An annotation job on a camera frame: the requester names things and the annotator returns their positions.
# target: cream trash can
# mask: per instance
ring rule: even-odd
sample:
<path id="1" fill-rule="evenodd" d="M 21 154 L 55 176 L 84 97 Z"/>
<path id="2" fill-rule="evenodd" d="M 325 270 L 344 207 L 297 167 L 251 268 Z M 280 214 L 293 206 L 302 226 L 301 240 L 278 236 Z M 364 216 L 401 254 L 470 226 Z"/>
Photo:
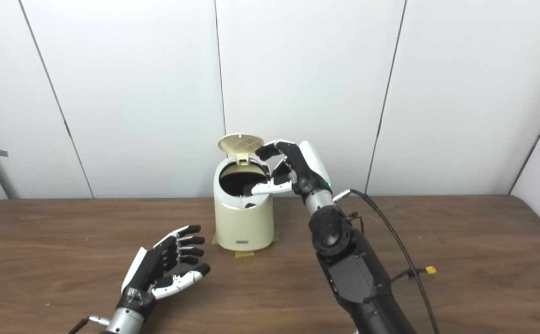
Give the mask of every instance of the cream trash can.
<path id="1" fill-rule="evenodd" d="M 217 243 L 232 251 L 268 247 L 274 239 L 271 195 L 243 194 L 249 184 L 270 180 L 270 168 L 251 155 L 264 141 L 254 135 L 226 135 L 219 148 L 229 155 L 214 174 L 214 214 Z"/>

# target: black robotic finger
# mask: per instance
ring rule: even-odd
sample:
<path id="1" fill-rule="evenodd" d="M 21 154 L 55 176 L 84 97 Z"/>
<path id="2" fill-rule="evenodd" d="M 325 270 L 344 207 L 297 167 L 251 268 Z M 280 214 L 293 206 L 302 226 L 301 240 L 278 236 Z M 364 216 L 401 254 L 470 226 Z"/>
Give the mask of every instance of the black robotic finger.
<path id="1" fill-rule="evenodd" d="M 188 225 L 173 231 L 173 233 L 177 234 L 178 237 L 185 237 L 188 234 L 198 233 L 200 230 L 200 225 Z"/>
<path id="2" fill-rule="evenodd" d="M 274 184 L 283 184 L 289 182 L 289 173 L 291 173 L 291 167 L 289 167 L 289 165 L 287 164 L 286 158 L 280 160 L 280 162 L 272 172 Z"/>
<path id="3" fill-rule="evenodd" d="M 198 264 L 198 258 L 190 255 L 179 256 L 179 262 L 195 266 L 196 264 Z"/>
<path id="4" fill-rule="evenodd" d="M 256 155 L 262 161 L 266 161 L 272 158 L 273 156 L 277 156 L 280 154 L 282 153 L 278 150 L 278 148 L 276 148 L 276 146 L 274 146 L 274 142 L 268 142 L 268 144 L 260 146 L 260 148 L 256 150 Z"/>
<path id="5" fill-rule="evenodd" d="M 179 252 L 181 255 L 193 255 L 193 256 L 202 256 L 204 251 L 202 249 L 197 249 L 196 247 L 179 247 Z"/>
<path id="6" fill-rule="evenodd" d="M 206 239 L 204 239 L 203 237 L 191 235 L 189 237 L 179 238 L 178 241 L 179 246 L 184 247 L 187 245 L 202 245 L 206 241 Z"/>

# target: black wire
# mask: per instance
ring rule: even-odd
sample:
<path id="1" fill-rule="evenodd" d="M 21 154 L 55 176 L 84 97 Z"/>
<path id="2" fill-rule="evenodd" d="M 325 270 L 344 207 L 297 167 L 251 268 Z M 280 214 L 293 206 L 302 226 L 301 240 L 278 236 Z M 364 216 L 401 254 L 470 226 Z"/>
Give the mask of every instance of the black wire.
<path id="1" fill-rule="evenodd" d="M 81 328 L 83 328 L 86 323 L 88 323 L 88 318 L 85 318 L 85 319 L 81 319 L 81 321 L 79 321 L 77 323 L 77 325 L 75 325 L 71 330 L 70 332 L 68 332 L 68 334 L 75 334 L 75 332 L 78 332 L 79 330 L 81 330 Z"/>
<path id="2" fill-rule="evenodd" d="M 361 233 L 365 235 L 365 222 L 363 222 L 363 217 L 359 216 L 359 220 L 361 220 Z"/>
<path id="3" fill-rule="evenodd" d="M 385 223 L 385 225 L 387 226 L 389 232 L 392 234 L 393 238 L 396 239 L 398 246 L 402 250 L 404 257 L 406 258 L 406 262 L 408 262 L 408 266 L 410 266 L 412 274 L 414 275 L 414 277 L 416 277 L 418 289 L 420 290 L 420 294 L 423 296 L 424 304 L 427 307 L 427 312 L 429 313 L 429 318 L 431 319 L 431 325 L 433 325 L 433 331 L 435 332 L 435 334 L 440 334 L 439 326 L 437 325 L 437 320 L 435 319 L 435 313 L 433 313 L 433 307 L 431 306 L 431 302 L 429 302 L 429 297 L 427 296 L 427 291 L 424 289 L 423 281 L 419 277 L 418 271 L 414 266 L 414 263 L 412 262 L 412 258 L 410 258 L 410 254 L 408 254 L 406 247 L 404 247 L 404 243 L 402 243 L 402 240 L 400 239 L 396 231 L 393 229 L 392 224 L 389 222 L 389 220 L 387 220 L 383 212 L 381 212 L 378 205 L 376 205 L 376 203 L 366 193 L 359 192 L 359 190 L 355 189 L 351 189 L 350 192 L 361 197 L 372 209 L 374 209 L 375 212 L 377 212 L 379 217 L 383 220 L 383 223 Z"/>

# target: robotic hand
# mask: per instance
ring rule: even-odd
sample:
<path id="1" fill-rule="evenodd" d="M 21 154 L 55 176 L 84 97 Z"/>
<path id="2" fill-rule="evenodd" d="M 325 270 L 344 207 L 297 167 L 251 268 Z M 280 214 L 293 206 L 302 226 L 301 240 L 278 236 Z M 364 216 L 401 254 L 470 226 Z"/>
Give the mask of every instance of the robotic hand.
<path id="1" fill-rule="evenodd" d="M 394 299 L 390 277 L 365 235 L 353 228 L 336 206 L 328 173 L 311 144 L 275 140 L 255 153 L 264 161 L 280 154 L 285 158 L 268 183 L 249 185 L 245 193 L 274 194 L 292 189 L 301 196 L 311 214 L 309 230 L 317 260 L 338 304 L 350 314 L 358 332 L 416 334 Z"/>
<path id="2" fill-rule="evenodd" d="M 123 281 L 122 296 L 111 320 L 91 315 L 70 334 L 88 321 L 105 326 L 101 334 L 137 334 L 157 300 L 177 294 L 210 272 L 208 264 L 201 264 L 177 275 L 164 276 L 180 263 L 198 264 L 197 257 L 204 255 L 204 251 L 191 245 L 203 244 L 204 238 L 187 236 L 197 232 L 200 232 L 199 225 L 185 226 L 169 233 L 150 250 L 141 247 Z"/>

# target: open lid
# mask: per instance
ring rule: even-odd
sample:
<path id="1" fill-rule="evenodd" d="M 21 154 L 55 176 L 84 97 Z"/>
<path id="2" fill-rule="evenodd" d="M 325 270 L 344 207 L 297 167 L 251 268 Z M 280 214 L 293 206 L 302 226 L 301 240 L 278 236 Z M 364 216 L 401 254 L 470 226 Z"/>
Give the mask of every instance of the open lid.
<path id="1" fill-rule="evenodd" d="M 262 145 L 264 145 L 263 139 L 245 133 L 226 135 L 219 140 L 219 149 L 226 154 L 235 155 L 238 165 L 249 165 L 249 154 L 255 152 Z"/>

